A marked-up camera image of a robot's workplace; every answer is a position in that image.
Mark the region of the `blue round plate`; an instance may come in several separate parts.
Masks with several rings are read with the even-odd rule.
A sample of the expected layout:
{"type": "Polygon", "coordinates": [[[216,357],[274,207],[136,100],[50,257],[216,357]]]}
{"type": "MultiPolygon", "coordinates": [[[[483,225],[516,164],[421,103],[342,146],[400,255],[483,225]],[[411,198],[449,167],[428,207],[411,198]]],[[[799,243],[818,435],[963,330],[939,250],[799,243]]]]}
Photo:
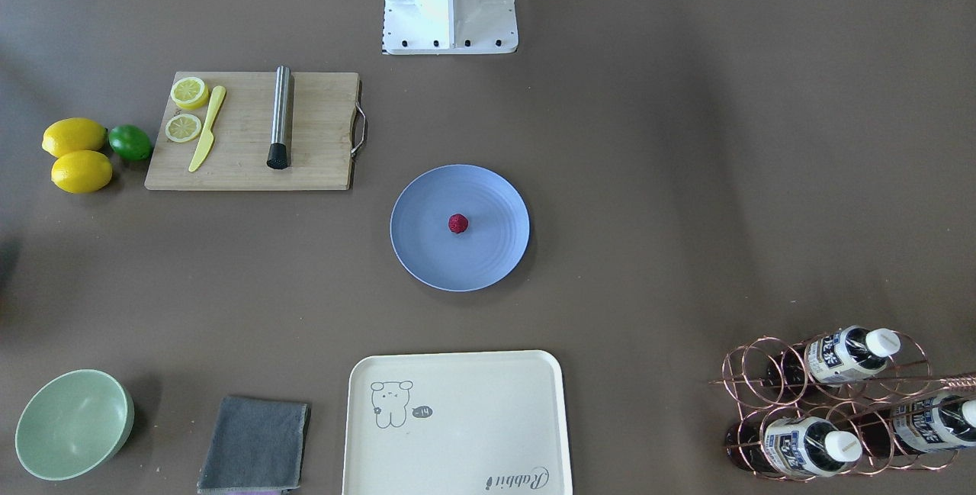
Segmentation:
{"type": "Polygon", "coordinates": [[[522,260],[530,216],[515,186],[467,164],[430,169],[412,180],[390,215],[394,255],[415,279],[446,292],[473,292],[502,280],[522,260]],[[463,214],[464,233],[448,218],[463,214]]]}

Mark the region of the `red strawberry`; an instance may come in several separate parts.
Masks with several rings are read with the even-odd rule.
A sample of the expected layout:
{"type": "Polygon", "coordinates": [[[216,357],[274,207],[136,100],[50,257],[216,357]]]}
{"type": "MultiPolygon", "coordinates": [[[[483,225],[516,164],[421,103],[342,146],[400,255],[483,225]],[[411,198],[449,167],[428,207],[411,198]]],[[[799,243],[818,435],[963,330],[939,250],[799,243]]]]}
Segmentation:
{"type": "Polygon", "coordinates": [[[467,230],[470,221],[463,214],[452,214],[448,218],[448,229],[453,234],[464,233],[467,230]]]}

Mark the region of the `cream rabbit tray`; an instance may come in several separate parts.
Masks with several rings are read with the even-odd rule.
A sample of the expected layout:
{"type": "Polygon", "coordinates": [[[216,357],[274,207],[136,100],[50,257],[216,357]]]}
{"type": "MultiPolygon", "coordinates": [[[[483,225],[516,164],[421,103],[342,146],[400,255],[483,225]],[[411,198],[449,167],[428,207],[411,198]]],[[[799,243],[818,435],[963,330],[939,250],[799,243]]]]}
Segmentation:
{"type": "Polygon", "coordinates": [[[345,494],[571,494],[563,371],[544,350],[376,355],[348,381],[345,494]]]}

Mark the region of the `steel muddler black tip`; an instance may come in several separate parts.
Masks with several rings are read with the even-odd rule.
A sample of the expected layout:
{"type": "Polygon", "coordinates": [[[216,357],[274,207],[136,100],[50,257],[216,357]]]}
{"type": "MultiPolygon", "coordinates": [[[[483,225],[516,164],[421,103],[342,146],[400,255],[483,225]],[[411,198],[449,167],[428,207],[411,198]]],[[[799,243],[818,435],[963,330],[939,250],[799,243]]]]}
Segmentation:
{"type": "Polygon", "coordinates": [[[266,165],[271,169],[290,167],[290,139],[293,98],[293,74],[289,66],[280,65],[275,72],[271,145],[266,165]]]}

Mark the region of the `wooden cutting board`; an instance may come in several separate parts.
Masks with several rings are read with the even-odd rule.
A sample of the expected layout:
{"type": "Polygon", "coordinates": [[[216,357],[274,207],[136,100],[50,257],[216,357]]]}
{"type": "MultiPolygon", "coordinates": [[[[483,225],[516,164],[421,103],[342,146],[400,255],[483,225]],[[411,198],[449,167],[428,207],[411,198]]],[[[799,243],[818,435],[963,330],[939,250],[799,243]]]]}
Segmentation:
{"type": "Polygon", "coordinates": [[[174,143],[158,133],[144,185],[171,191],[327,191],[352,185],[352,152],[363,143],[355,129],[361,79],[356,73],[297,72],[292,78],[290,164],[266,165],[271,147],[275,74],[196,72],[226,99],[217,114],[215,144],[189,172],[195,143],[174,143]]]}

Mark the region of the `lemon half slice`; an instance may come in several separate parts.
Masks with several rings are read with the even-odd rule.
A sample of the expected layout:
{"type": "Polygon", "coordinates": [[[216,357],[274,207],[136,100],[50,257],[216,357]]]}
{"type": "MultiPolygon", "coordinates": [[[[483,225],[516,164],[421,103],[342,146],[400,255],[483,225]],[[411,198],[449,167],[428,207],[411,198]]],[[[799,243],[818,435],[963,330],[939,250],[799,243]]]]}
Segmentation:
{"type": "Polygon", "coordinates": [[[178,108],[195,110],[208,103],[210,86],[196,76],[182,77],[171,86],[169,96],[178,108]]]}
{"type": "Polygon", "coordinates": [[[167,140],[172,143],[189,143],[202,133],[203,122],[198,116],[182,113],[171,117],[164,126],[167,140]]]}

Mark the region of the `grey folded cloth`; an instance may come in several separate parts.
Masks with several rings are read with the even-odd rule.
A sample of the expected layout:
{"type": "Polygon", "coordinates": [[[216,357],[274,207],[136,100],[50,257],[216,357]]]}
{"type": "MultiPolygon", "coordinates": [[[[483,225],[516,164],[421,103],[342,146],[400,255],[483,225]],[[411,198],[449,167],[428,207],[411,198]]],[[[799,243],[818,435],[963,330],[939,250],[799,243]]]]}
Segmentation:
{"type": "Polygon", "coordinates": [[[308,404],[251,397],[220,401],[199,494],[282,494],[300,487],[308,404]]]}

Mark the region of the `green lime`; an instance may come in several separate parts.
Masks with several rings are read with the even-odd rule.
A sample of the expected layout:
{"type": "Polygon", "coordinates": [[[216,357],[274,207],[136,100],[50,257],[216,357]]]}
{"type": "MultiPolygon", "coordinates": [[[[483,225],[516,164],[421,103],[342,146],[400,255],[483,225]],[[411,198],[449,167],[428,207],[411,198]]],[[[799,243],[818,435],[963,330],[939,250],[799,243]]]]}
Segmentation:
{"type": "Polygon", "coordinates": [[[126,161],[143,161],[153,154],[153,141],[135,124],[119,124],[107,133],[109,147],[126,161]]]}

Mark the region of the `tea bottle front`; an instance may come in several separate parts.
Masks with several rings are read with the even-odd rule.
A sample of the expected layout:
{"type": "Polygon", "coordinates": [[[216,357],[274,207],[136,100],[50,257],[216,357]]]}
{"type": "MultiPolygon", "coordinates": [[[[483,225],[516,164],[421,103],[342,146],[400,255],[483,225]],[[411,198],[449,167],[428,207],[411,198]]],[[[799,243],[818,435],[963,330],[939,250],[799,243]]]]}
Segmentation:
{"type": "Polygon", "coordinates": [[[777,480],[833,477],[863,457],[857,435],[819,417],[750,418],[729,428],[723,442],[737,468],[777,480]]]}

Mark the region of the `tea bottle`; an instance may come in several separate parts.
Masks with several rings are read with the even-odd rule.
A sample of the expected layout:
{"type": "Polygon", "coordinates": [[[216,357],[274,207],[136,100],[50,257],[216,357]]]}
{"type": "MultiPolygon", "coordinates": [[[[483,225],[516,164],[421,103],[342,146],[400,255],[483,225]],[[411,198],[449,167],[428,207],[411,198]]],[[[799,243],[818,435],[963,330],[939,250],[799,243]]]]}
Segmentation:
{"type": "Polygon", "coordinates": [[[794,397],[838,391],[881,373],[901,346],[901,336],[892,329],[849,326],[790,346],[766,366],[761,384],[794,397]]]}
{"type": "Polygon", "coordinates": [[[723,442],[737,468],[777,480],[833,477],[863,457],[857,435],[819,417],[750,418],[729,428],[723,442]]]}
{"type": "Polygon", "coordinates": [[[854,425],[876,457],[923,455],[975,446],[975,401],[952,392],[869,412],[854,425]]]}

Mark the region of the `tea bottle middle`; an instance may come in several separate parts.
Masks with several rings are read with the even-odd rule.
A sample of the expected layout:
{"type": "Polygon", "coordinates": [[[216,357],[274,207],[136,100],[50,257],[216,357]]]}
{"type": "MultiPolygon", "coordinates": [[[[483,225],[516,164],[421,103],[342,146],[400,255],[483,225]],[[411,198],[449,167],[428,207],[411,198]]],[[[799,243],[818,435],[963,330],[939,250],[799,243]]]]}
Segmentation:
{"type": "Polygon", "coordinates": [[[761,384],[794,397],[838,391],[881,373],[901,346],[901,336],[892,329],[849,326],[790,346],[766,366],[761,384]]]}

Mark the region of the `yellow lemon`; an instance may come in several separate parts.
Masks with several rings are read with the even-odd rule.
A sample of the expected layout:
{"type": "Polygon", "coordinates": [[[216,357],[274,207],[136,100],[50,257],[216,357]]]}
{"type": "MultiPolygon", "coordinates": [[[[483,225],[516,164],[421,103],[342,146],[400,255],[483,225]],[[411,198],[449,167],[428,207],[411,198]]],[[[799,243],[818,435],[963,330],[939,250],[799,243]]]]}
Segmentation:
{"type": "Polygon", "coordinates": [[[76,151],[99,151],[107,141],[107,129],[87,117],[67,117],[50,124],[43,133],[41,148],[55,158],[76,151]]]}
{"type": "Polygon", "coordinates": [[[111,182],[113,167],[109,158],[97,151],[79,150],[56,159],[51,180],[63,191],[91,193],[111,182]]]}

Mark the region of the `green ceramic bowl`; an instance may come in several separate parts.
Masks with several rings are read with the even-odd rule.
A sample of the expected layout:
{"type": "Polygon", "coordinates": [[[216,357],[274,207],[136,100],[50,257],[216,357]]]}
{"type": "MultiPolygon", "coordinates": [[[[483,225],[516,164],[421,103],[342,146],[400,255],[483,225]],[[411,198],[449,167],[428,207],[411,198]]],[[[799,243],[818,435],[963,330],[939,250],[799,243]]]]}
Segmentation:
{"type": "Polygon", "coordinates": [[[72,480],[118,453],[133,422],[135,404],[115,377],[95,369],[67,372],[25,405],[15,429],[15,454],[41,480],[72,480]]]}

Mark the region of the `tea bottle back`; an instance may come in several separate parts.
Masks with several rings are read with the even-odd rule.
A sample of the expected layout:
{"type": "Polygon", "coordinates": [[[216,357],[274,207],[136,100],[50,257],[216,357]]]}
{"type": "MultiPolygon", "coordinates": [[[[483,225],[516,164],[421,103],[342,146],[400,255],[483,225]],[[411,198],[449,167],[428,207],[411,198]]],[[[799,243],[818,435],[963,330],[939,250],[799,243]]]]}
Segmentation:
{"type": "Polygon", "coordinates": [[[975,401],[952,392],[869,412],[854,425],[876,457],[923,455],[975,446],[975,401]]]}

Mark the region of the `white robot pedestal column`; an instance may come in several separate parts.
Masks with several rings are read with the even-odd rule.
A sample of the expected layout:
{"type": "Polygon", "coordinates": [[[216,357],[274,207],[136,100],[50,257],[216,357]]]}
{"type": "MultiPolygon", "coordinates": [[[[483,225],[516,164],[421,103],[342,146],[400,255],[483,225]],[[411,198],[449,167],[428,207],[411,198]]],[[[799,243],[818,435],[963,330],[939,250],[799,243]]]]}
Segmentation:
{"type": "Polygon", "coordinates": [[[515,0],[384,0],[387,55],[487,55],[519,47],[515,0]]]}

